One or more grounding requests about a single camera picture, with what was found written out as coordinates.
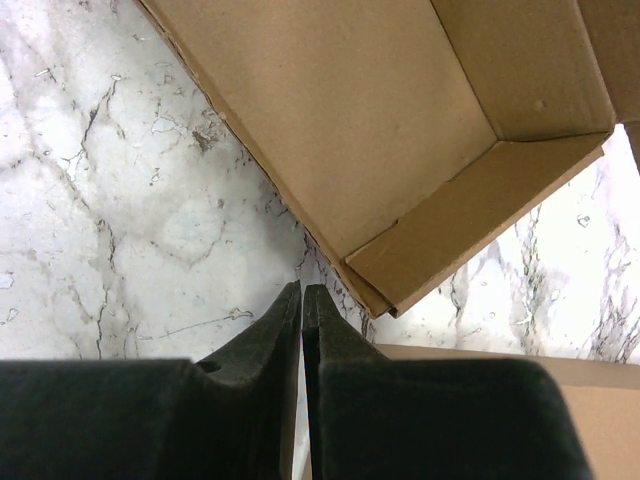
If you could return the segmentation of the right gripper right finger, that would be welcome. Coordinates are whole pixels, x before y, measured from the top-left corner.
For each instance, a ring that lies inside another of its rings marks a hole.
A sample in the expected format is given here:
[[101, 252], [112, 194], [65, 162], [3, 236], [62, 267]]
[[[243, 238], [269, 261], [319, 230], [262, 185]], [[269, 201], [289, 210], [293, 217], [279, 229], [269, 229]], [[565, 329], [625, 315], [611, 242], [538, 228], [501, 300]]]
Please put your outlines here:
[[306, 287], [302, 322], [313, 477], [382, 479], [387, 429], [377, 417], [392, 399], [390, 360], [343, 318], [323, 285]]

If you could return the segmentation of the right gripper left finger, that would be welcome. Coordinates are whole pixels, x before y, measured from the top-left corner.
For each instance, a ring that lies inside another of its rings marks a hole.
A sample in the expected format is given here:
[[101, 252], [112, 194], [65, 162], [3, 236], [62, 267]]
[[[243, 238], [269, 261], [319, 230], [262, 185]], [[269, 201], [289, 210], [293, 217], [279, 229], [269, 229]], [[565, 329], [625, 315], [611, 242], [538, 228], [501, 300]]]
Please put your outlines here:
[[215, 479], [292, 477], [302, 292], [287, 284], [267, 311], [198, 362]]

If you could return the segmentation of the folded brown cardboard box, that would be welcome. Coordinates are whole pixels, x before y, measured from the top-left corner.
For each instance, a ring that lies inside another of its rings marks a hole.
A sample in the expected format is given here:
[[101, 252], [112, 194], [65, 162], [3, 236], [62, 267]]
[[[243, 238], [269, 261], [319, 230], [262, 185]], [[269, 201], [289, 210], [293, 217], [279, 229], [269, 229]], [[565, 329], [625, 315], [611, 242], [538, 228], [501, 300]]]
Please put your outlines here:
[[[549, 372], [559, 385], [572, 421], [588, 457], [595, 479], [639, 479], [639, 365], [607, 363], [558, 357], [533, 357], [515, 354], [463, 351], [444, 348], [378, 345], [376, 348], [392, 360], [436, 359], [523, 359], [531, 360]], [[374, 461], [390, 460], [390, 473], [382, 479], [444, 479], [440, 474], [407, 473], [400, 454], [390, 454], [381, 442], [372, 453], [358, 447], [358, 467], [362, 473], [352, 478], [378, 476]]]

